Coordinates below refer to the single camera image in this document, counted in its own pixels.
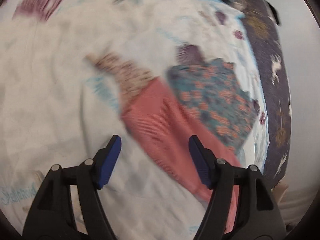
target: crumpled cloth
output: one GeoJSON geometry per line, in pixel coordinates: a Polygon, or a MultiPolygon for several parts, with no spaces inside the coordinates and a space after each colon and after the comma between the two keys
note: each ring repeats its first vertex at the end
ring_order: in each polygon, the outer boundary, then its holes
{"type": "MultiPolygon", "coordinates": [[[[178,102],[170,88],[155,78],[123,112],[122,120],[145,152],[171,177],[192,194],[207,202],[212,191],[200,181],[188,150],[191,135],[197,135],[205,148],[217,158],[240,167],[236,156],[228,150],[191,112],[178,102]]],[[[235,187],[226,232],[233,228],[238,188],[235,187]]]]}

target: white wall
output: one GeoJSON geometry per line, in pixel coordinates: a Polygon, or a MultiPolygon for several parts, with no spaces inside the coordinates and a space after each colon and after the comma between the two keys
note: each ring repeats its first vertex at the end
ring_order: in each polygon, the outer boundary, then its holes
{"type": "Polygon", "coordinates": [[[289,190],[320,185],[320,28],[304,0],[267,0],[279,12],[278,27],[289,77],[292,140],[289,190]]]}

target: brown patterned fabric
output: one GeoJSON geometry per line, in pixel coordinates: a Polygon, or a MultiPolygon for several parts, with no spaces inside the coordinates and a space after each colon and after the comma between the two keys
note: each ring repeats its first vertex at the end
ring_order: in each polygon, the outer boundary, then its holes
{"type": "Polygon", "coordinates": [[[100,59],[89,54],[86,58],[98,69],[115,76],[120,85],[123,109],[154,79],[151,71],[137,67],[133,61],[122,61],[115,53],[108,53],[100,59]]]}

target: purple patterned cloth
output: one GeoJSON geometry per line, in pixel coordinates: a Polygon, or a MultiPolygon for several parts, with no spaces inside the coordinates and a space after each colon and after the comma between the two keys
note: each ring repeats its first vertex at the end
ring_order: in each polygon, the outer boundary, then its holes
{"type": "Polygon", "coordinates": [[[223,12],[216,12],[216,17],[219,20],[221,25],[225,25],[225,20],[227,19],[227,16],[223,12]]]}
{"type": "MultiPolygon", "coordinates": [[[[270,19],[264,0],[244,0],[245,18],[242,19],[247,31],[257,66],[267,106],[268,132],[270,144],[264,164],[263,176],[270,187],[274,187],[284,177],[289,159],[291,137],[291,101],[287,73],[284,66],[281,45],[276,26],[270,19]],[[281,68],[276,70],[279,78],[272,83],[272,58],[281,60],[281,68]]],[[[260,123],[266,123],[265,113],[261,113],[260,123]]]]}
{"type": "Polygon", "coordinates": [[[47,21],[62,0],[23,0],[14,15],[36,16],[40,21],[47,21]]]}
{"type": "Polygon", "coordinates": [[[180,65],[201,65],[204,63],[198,47],[189,44],[177,48],[177,60],[180,65]]]}

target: dark purple blanket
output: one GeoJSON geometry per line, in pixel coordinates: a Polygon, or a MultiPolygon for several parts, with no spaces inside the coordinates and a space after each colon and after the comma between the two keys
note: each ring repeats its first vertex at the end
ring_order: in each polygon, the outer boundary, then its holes
{"type": "Polygon", "coordinates": [[[290,91],[276,26],[264,0],[245,0],[242,22],[257,60],[268,113],[270,145],[264,176],[274,187],[285,174],[290,135],[290,91]]]}

